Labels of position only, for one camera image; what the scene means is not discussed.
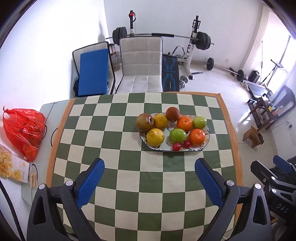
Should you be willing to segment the dark wooden side table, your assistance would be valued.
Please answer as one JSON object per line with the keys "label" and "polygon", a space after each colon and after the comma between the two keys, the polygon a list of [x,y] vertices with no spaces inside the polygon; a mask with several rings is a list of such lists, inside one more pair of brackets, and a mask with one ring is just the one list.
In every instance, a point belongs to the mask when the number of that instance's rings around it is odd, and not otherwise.
{"label": "dark wooden side table", "polygon": [[249,115],[252,115],[257,126],[257,130],[268,130],[278,120],[288,114],[295,107],[295,98],[283,97],[279,102],[269,101],[266,97],[260,97],[258,100],[248,100],[250,109]]}

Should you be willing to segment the black tripod stand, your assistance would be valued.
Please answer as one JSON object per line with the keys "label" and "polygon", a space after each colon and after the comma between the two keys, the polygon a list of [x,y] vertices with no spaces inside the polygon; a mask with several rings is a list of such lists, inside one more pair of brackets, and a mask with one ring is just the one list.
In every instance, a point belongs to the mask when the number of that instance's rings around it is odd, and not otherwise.
{"label": "black tripod stand", "polygon": [[260,84],[264,85],[265,87],[268,87],[269,83],[271,82],[271,79],[273,78],[273,76],[275,75],[278,69],[282,70],[284,73],[287,73],[287,70],[282,65],[282,58],[278,63],[273,61],[272,59],[271,59],[271,62],[274,64],[274,68],[272,68],[272,70],[268,73],[266,78],[264,78],[264,80],[260,82]]}

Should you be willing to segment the yellow-brown orange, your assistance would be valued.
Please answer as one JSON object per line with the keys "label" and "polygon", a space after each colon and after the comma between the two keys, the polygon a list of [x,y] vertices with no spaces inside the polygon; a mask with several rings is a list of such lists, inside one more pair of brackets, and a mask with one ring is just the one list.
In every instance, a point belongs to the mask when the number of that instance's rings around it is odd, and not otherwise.
{"label": "yellow-brown orange", "polygon": [[158,113],[154,116],[154,127],[158,128],[160,130],[164,130],[168,125],[168,119],[167,117],[162,114]]}

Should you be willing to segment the barbell on rack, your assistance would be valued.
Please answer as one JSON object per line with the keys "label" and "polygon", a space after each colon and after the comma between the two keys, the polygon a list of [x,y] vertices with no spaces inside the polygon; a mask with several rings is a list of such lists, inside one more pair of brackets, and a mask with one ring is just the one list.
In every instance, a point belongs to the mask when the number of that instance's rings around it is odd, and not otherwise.
{"label": "barbell on rack", "polygon": [[197,32],[196,37],[186,37],[181,35],[165,34],[165,33],[128,34],[126,27],[116,28],[115,30],[113,30],[112,36],[107,37],[107,39],[111,39],[114,44],[119,45],[119,41],[122,38],[147,37],[147,36],[189,39],[190,43],[200,50],[207,50],[212,45],[215,45],[214,43],[212,43],[210,36],[207,33],[203,33],[203,32]]}

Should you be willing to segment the barbell on floor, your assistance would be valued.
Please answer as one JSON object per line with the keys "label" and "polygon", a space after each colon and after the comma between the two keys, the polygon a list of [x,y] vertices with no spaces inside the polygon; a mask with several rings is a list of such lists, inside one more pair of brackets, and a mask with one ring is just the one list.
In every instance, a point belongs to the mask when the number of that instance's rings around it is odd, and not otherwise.
{"label": "barbell on floor", "polygon": [[245,79],[245,74],[244,74],[243,70],[240,69],[240,70],[238,70],[236,72],[234,70],[231,70],[231,69],[227,69],[227,68],[218,66],[218,65],[216,65],[214,63],[214,59],[213,58],[208,58],[206,65],[207,65],[206,68],[207,68],[208,71],[213,70],[213,68],[218,68],[218,69],[221,69],[221,70],[225,70],[227,72],[230,72],[231,74],[234,74],[239,82],[242,82]]}

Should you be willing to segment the oval floral plate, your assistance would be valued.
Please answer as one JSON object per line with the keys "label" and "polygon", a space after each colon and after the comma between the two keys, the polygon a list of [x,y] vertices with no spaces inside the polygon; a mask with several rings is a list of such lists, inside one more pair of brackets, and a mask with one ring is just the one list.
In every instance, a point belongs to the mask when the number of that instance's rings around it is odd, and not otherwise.
{"label": "oval floral plate", "polygon": [[[168,121],[168,125],[165,129],[163,129],[163,134],[164,134],[164,141],[159,145],[159,146],[152,146],[147,142],[147,132],[140,132],[139,136],[140,139],[152,150],[155,151],[165,151],[165,152],[173,152],[173,145],[174,143],[171,142],[172,137],[176,137],[178,140],[182,141],[179,142],[181,145],[180,152],[188,152],[188,151],[201,151],[203,150],[208,142],[210,141],[210,133],[209,133],[209,128],[208,126],[205,126],[202,129],[202,132],[204,133],[204,141],[203,143],[199,145],[193,145],[193,143],[190,140],[190,133],[192,132],[193,128],[189,132],[185,131],[175,131],[177,129],[177,121]],[[190,141],[191,145],[189,148],[185,148],[183,146],[184,141]]]}

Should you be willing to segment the red plastic bag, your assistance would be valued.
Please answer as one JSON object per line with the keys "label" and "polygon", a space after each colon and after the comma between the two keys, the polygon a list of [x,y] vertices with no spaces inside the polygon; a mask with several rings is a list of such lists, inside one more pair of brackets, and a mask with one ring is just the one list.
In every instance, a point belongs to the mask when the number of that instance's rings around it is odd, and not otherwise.
{"label": "red plastic bag", "polygon": [[45,131],[45,116],[33,109],[14,108],[3,111],[6,137],[29,162],[33,162]]}

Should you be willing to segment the small red fruit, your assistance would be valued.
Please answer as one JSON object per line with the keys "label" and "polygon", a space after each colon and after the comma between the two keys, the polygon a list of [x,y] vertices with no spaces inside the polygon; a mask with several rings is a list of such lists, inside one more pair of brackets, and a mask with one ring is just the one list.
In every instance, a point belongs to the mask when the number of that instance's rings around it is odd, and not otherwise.
{"label": "small red fruit", "polygon": [[182,145],[180,143],[175,143],[173,145],[173,151],[177,152],[177,151],[180,151],[182,148]]}
{"label": "small red fruit", "polygon": [[183,148],[185,148],[185,149],[189,149],[190,147],[191,147],[191,142],[189,141],[189,140],[185,140],[184,142],[183,142]]}

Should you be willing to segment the green checkered tablecloth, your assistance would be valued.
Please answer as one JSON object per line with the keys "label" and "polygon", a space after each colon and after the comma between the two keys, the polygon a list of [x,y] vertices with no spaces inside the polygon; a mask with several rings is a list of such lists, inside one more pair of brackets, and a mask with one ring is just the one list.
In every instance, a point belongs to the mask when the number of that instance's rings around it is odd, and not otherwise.
{"label": "green checkered tablecloth", "polygon": [[[208,121],[200,152],[150,149],[135,125],[141,113],[182,114]],[[96,158],[105,171],[82,210],[102,240],[197,240],[217,211],[194,172],[204,158],[224,179],[241,181],[238,147],[222,97],[199,93],[126,93],[69,102],[55,140],[47,182],[74,180]]]}

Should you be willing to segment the orange fruit rear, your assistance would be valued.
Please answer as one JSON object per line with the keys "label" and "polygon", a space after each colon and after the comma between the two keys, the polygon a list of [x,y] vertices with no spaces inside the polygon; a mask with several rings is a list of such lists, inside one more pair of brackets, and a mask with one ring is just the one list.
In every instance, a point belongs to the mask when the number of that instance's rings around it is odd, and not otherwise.
{"label": "orange fruit rear", "polygon": [[185,132],[189,132],[193,127],[192,120],[188,116],[181,116],[176,124],[176,128],[180,128]]}

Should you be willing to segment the reddish brown round fruit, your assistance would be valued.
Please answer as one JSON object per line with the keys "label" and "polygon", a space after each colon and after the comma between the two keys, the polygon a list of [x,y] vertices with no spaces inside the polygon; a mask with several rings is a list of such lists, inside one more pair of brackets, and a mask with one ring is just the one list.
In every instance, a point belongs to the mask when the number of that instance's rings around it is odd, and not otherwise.
{"label": "reddish brown round fruit", "polygon": [[180,111],[175,107],[169,107],[166,110],[166,118],[172,122],[177,121],[180,118]]}

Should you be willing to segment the yellow lemon fruit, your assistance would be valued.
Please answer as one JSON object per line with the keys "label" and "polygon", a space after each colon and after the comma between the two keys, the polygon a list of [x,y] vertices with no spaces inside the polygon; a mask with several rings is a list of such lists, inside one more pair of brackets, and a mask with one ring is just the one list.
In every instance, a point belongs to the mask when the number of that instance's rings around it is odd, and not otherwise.
{"label": "yellow lemon fruit", "polygon": [[165,135],[163,131],[159,128],[153,128],[147,132],[146,140],[147,143],[151,146],[160,146],[163,143],[164,139]]}

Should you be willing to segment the dark red apple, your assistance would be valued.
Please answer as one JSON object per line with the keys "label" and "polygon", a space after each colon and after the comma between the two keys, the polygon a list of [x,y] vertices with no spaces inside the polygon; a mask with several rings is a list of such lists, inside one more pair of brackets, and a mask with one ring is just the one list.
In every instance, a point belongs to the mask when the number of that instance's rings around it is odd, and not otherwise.
{"label": "dark red apple", "polygon": [[150,114],[142,113],[136,119],[136,126],[140,132],[147,132],[154,127],[154,119]]}

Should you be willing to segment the snack box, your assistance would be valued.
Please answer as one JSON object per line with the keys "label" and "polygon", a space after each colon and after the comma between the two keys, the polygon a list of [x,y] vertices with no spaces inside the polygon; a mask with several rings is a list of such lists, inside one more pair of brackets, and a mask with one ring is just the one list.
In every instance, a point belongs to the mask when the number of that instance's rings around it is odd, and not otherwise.
{"label": "snack box", "polygon": [[3,178],[12,178],[22,183],[27,183],[31,188],[36,188],[37,172],[33,165],[15,156],[5,146],[0,147],[0,173]]}

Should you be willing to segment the dumbbell on floor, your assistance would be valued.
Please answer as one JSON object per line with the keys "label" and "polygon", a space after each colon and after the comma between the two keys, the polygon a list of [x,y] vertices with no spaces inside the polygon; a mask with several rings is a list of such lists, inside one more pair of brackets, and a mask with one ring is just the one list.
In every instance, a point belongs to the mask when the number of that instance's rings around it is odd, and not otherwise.
{"label": "dumbbell on floor", "polygon": [[181,75],[179,79],[179,88],[185,88],[186,84],[189,82],[189,78],[185,75]]}

